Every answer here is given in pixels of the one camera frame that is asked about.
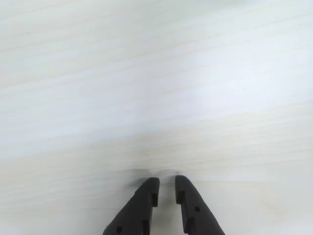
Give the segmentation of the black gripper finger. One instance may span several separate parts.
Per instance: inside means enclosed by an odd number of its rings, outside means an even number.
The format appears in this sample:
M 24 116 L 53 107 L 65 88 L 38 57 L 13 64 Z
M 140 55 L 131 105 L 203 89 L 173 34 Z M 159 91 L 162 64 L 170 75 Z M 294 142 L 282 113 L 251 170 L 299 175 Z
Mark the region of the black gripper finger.
M 192 182 L 175 177 L 176 203 L 181 206 L 183 231 L 188 235 L 223 235 L 224 231 Z
M 105 228 L 105 235 L 149 235 L 153 208 L 158 206 L 160 180 L 150 177 Z

